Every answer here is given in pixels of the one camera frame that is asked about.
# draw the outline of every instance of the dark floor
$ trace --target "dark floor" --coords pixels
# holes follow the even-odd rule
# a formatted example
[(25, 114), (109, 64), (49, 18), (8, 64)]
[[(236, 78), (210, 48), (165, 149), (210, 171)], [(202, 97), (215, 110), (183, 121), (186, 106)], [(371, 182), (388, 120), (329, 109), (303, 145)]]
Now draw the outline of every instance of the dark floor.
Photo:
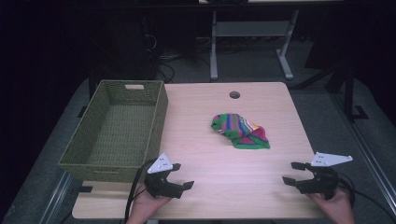
[[(293, 86), (319, 72), (319, 70), (304, 68), (305, 60), (312, 47), (310, 41), (293, 41), (290, 44), (287, 57), (295, 75), (292, 81), (284, 78), (276, 58), (275, 49), (281, 45), (282, 39), (247, 41), (248, 45), (242, 48), (233, 46), (237, 49), (233, 54), (220, 52), (217, 82), (280, 81)], [(166, 51), (166, 53), (173, 55), (172, 51)], [(175, 71), (174, 83), (209, 82), (209, 66), (205, 63), (208, 62), (209, 54), (206, 52), (199, 56), (201, 59), (196, 61), (181, 58), (166, 63)], [(162, 70), (168, 77), (171, 76), (172, 72), (169, 67), (163, 66)], [(327, 93), (324, 87), (328, 79), (325, 77), (304, 90), (290, 91), (311, 146), (314, 151), (351, 155), (354, 158), (353, 162), (338, 165), (334, 169), (348, 175), (355, 183), (357, 190), (370, 195), (390, 211), (389, 203), (384, 196), (385, 190), (374, 175), (371, 162), (364, 156), (362, 145), (370, 148), (389, 183), (393, 186), (396, 183), (392, 160), (396, 156), (394, 150), (396, 129), (375, 103), (368, 88), (358, 80), (355, 81), (354, 105), (361, 105), (369, 118), (356, 120), (354, 124), (349, 122), (339, 105), (339, 102), (343, 101), (343, 89), (336, 94)], [(120, 223), (119, 220), (76, 220), (68, 217), (81, 182), (71, 178), (68, 180), (70, 182), (66, 181), (64, 185), (67, 188), (56, 188), (60, 180), (64, 180), (62, 179), (64, 172), (57, 166), (57, 161), (78, 124), (78, 114), (81, 108), (88, 101), (89, 88), (88, 81), (85, 80), (64, 110), (3, 223), (61, 223), (65, 217), (67, 220), (64, 223)], [(355, 129), (358, 130), (358, 134), (361, 134), (364, 142), (356, 137)], [(354, 213), (357, 223), (390, 223), (390, 219), (378, 206), (361, 196), (357, 196)], [(269, 223), (269, 221), (228, 220), (226, 223)], [(273, 221), (278, 224), (330, 223), (326, 219)], [(195, 223), (195, 221), (165, 221), (165, 223)], [(205, 223), (205, 221), (196, 221), (196, 223)]]

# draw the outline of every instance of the white metal stand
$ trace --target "white metal stand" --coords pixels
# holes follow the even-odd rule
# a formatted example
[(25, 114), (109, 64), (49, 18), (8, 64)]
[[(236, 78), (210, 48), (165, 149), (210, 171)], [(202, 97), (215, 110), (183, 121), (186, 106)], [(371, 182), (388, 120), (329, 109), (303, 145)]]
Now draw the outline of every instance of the white metal stand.
[(289, 21), (217, 21), (216, 11), (212, 21), (212, 51), (210, 52), (210, 78), (218, 79), (218, 63), (216, 57), (217, 36), (285, 36), (282, 49), (276, 50), (286, 79), (293, 79), (286, 51), (289, 46), (299, 10), (294, 10)]

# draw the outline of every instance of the table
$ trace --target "table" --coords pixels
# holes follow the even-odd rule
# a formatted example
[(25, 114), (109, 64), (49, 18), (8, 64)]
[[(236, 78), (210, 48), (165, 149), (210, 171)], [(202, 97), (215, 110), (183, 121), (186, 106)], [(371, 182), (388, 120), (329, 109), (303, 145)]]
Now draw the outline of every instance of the table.
[[(293, 161), (311, 161), (314, 153), (285, 84), (167, 84), (169, 98), (160, 153), (181, 163), (168, 180), (192, 189), (162, 207), (153, 219), (319, 218), (317, 206), (282, 175), (312, 178), (292, 170)], [(240, 97), (230, 97), (238, 91)], [(210, 127), (214, 116), (236, 113), (261, 125), (270, 149), (236, 149)], [(75, 218), (122, 219), (130, 183), (85, 181), (91, 192), (78, 195)]]

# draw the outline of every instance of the green woven basket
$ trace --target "green woven basket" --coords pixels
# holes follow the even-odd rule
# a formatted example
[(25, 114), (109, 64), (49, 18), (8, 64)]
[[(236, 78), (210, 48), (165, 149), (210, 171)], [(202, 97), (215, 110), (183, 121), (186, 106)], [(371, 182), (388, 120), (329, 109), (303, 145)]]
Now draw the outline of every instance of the green woven basket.
[(59, 165), (82, 180), (133, 182), (158, 157), (167, 106), (162, 81), (103, 80)]

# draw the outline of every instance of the black robotic claw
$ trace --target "black robotic claw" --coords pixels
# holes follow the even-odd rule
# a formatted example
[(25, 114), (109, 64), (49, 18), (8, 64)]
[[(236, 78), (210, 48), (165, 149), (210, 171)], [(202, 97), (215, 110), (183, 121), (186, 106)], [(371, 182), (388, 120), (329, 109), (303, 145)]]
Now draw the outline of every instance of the black robotic claw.
[(151, 194), (152, 197), (161, 195), (164, 197), (179, 199), (184, 190), (192, 188), (194, 181), (184, 183), (183, 185), (177, 185), (169, 183), (166, 180), (166, 177), (168, 177), (171, 172), (180, 169), (180, 166), (181, 165), (179, 163), (176, 163), (173, 164), (172, 170), (146, 175), (145, 185), (147, 191)]
[(300, 193), (322, 193), (326, 200), (332, 198), (334, 190), (338, 186), (338, 174), (329, 167), (315, 167), (310, 163), (292, 162), (291, 167), (295, 170), (308, 170), (314, 174), (313, 179), (296, 181), (295, 179), (282, 176), (286, 185), (297, 188)]

